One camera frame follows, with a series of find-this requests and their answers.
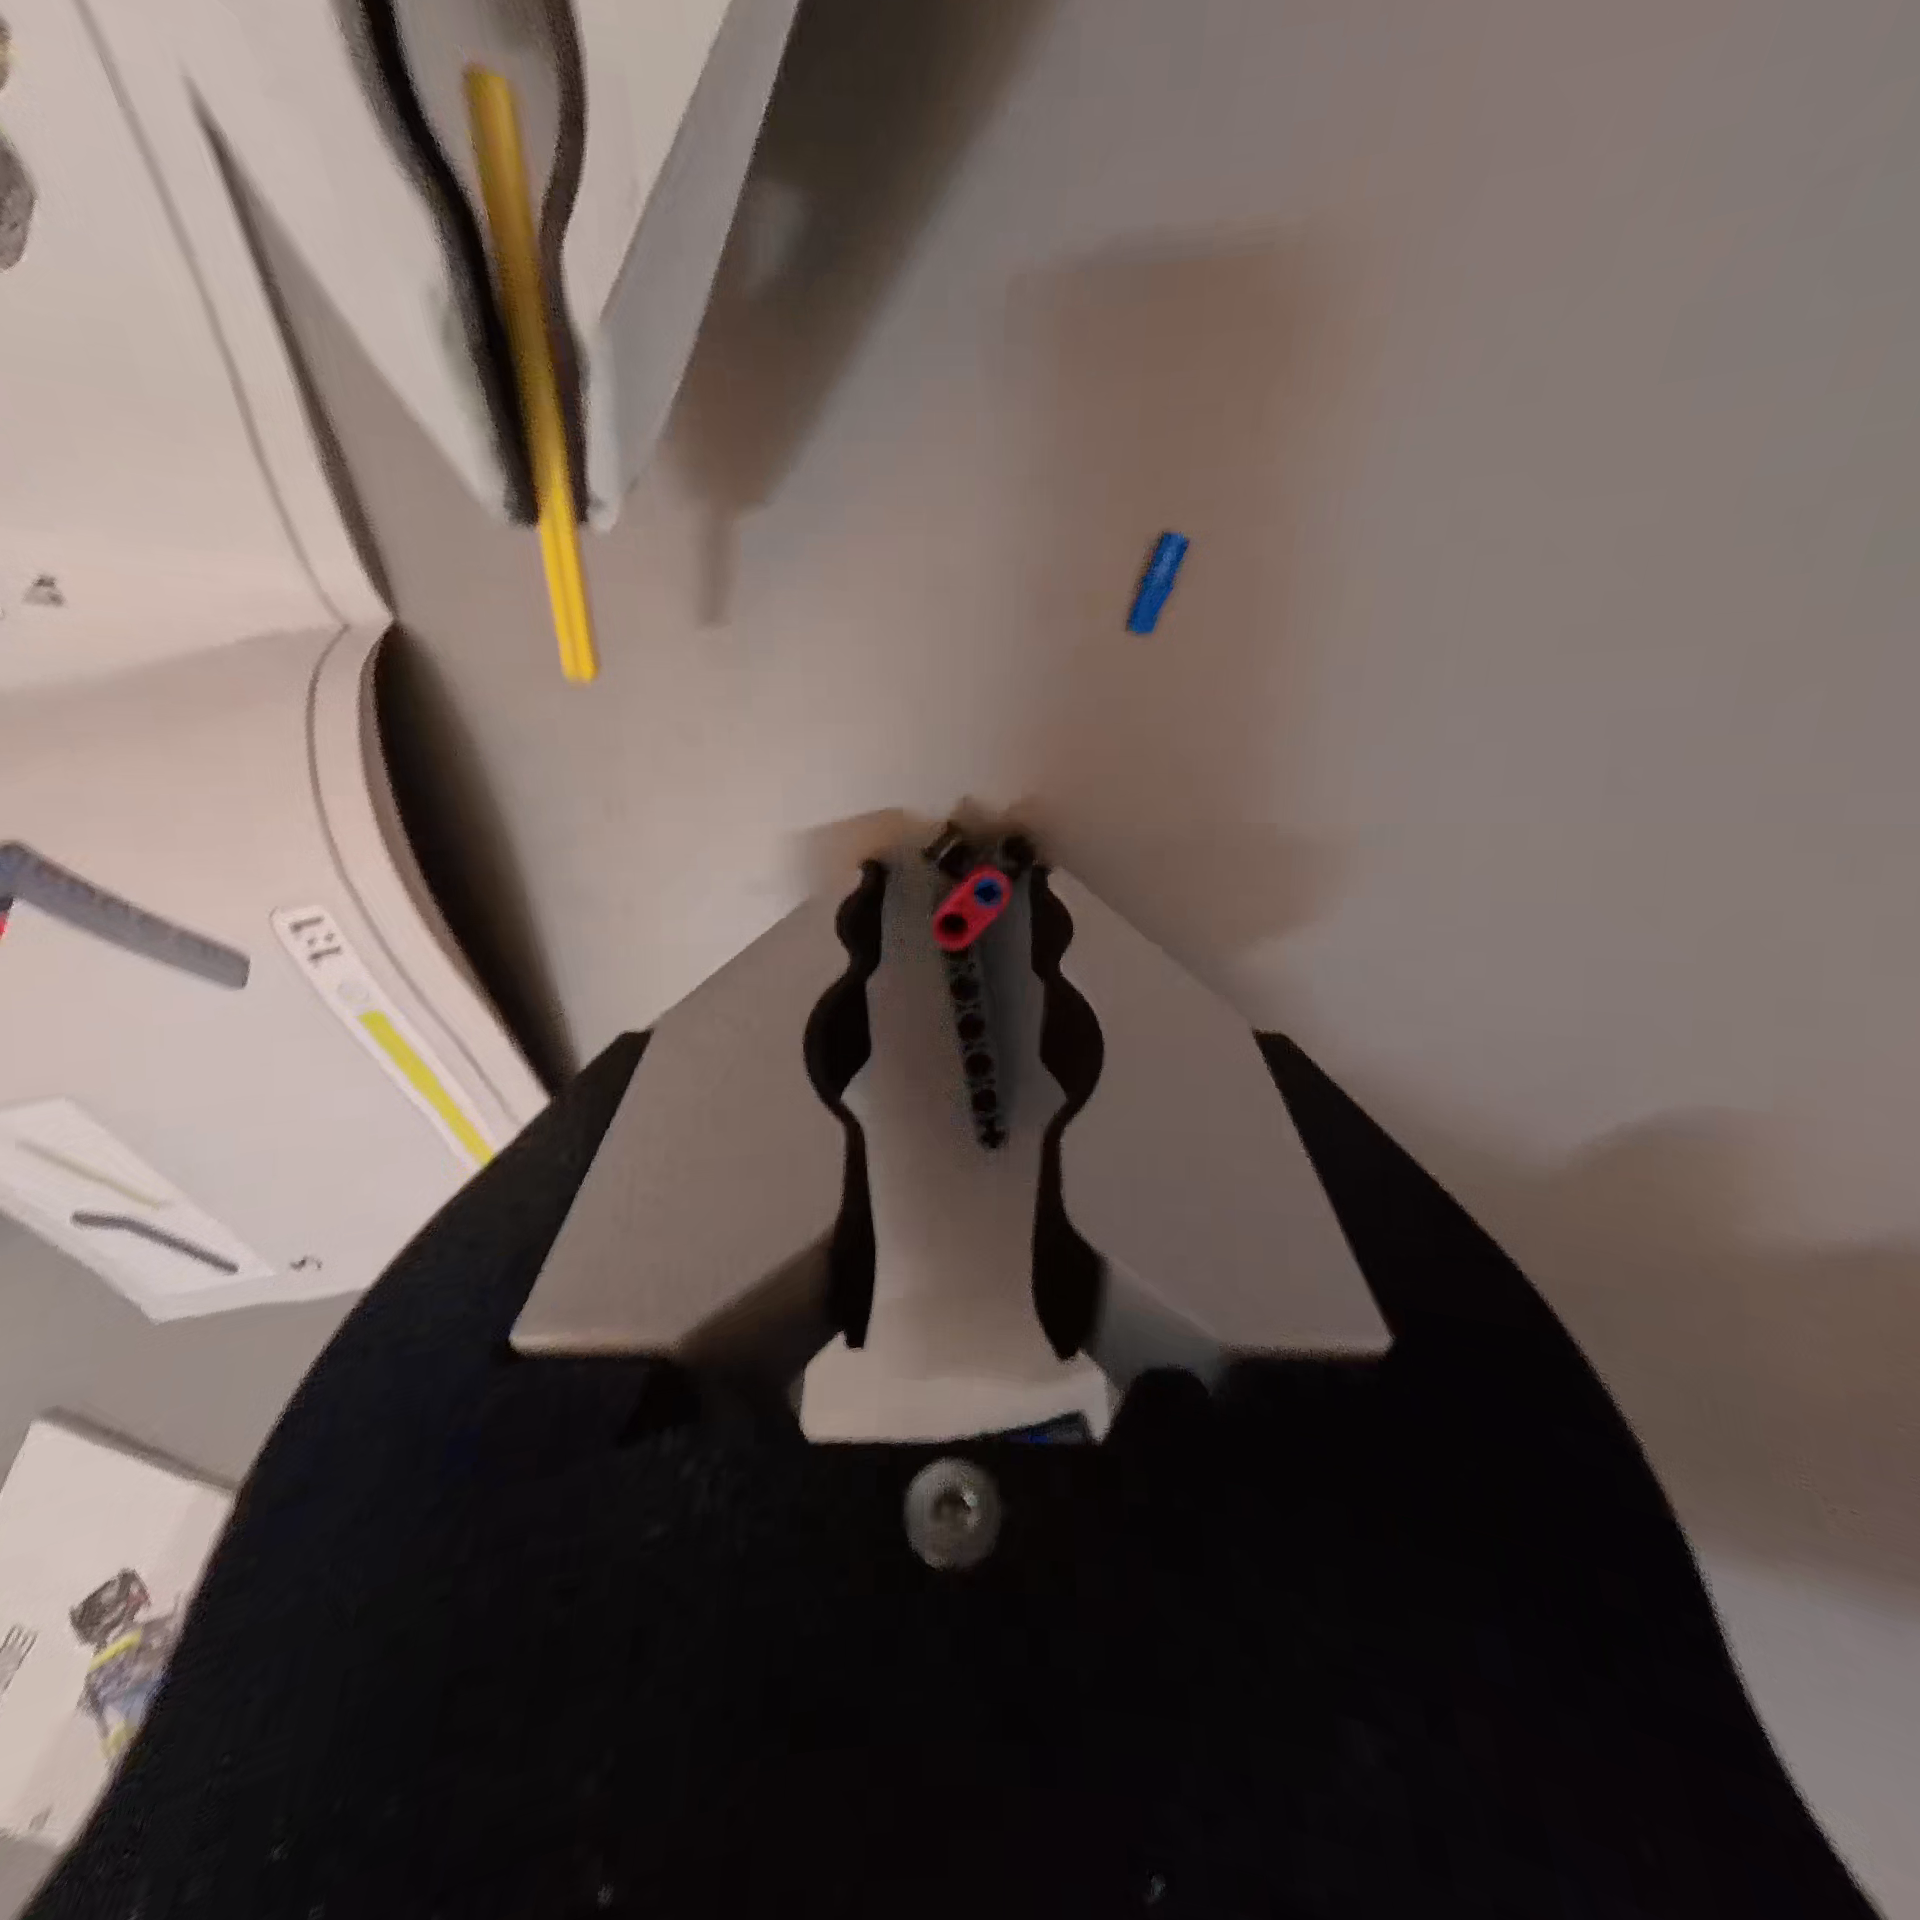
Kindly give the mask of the open instruction booklet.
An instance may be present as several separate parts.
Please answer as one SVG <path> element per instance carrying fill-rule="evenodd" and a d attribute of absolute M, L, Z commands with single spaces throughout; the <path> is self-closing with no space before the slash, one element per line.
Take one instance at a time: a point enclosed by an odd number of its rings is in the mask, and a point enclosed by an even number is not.
<path fill-rule="evenodd" d="M 234 4 L 6 4 L 6 1213 L 154 1321 L 363 1291 L 545 1109 L 425 887 Z"/>

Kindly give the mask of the closed booklet with car picture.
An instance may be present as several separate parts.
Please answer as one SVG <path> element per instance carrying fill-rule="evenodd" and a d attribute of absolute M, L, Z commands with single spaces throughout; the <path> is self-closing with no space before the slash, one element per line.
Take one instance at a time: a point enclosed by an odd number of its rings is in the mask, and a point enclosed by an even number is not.
<path fill-rule="evenodd" d="M 62 1851 L 137 1739 L 234 1490 L 65 1418 L 3 1488 L 3 1834 Z"/>

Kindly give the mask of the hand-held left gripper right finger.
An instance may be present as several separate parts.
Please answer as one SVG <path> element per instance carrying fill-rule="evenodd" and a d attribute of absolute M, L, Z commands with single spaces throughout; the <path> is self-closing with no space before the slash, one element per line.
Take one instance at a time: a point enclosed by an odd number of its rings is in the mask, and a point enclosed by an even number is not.
<path fill-rule="evenodd" d="M 1060 1357 L 1377 1361 L 1391 1328 L 1255 1028 L 1079 879 L 1032 883 L 1034 1291 Z"/>

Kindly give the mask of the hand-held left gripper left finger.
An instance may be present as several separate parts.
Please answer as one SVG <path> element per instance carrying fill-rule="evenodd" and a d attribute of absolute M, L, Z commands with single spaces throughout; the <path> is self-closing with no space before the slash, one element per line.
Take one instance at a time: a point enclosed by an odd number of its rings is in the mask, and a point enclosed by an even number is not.
<path fill-rule="evenodd" d="M 647 1032 L 512 1328 L 527 1357 L 811 1361 L 873 1298 L 849 1088 L 890 872 L 865 860 Z"/>

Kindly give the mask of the black lego beam red connector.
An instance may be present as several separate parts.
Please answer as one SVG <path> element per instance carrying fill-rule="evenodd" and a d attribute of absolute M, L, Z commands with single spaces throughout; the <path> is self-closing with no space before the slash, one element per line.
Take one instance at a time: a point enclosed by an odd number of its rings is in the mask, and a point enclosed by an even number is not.
<path fill-rule="evenodd" d="M 985 1155 L 1002 1153 L 1014 1133 L 1035 864 L 1038 848 L 1017 825 L 948 818 L 922 848 L 966 1117 Z"/>

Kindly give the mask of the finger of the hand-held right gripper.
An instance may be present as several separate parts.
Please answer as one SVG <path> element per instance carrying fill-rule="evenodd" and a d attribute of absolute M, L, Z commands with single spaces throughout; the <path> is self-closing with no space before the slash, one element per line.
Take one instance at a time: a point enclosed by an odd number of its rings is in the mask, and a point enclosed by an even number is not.
<path fill-rule="evenodd" d="M 433 4 L 134 4 L 224 179 L 303 264 L 468 493 L 521 522 L 521 402 Z"/>
<path fill-rule="evenodd" d="M 665 432 L 796 3 L 584 3 L 584 171 L 563 233 L 588 522 L 618 524 Z"/>

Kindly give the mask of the yellow lego axle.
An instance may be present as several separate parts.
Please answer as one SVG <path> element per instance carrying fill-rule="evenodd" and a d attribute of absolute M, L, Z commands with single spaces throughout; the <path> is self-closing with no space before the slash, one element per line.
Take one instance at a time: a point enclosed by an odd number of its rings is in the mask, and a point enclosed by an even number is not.
<path fill-rule="evenodd" d="M 590 687 L 598 681 L 600 658 L 515 87 L 486 64 L 467 64 L 465 107 L 488 216 L 497 304 L 520 391 L 521 439 L 560 672 L 569 687 Z"/>

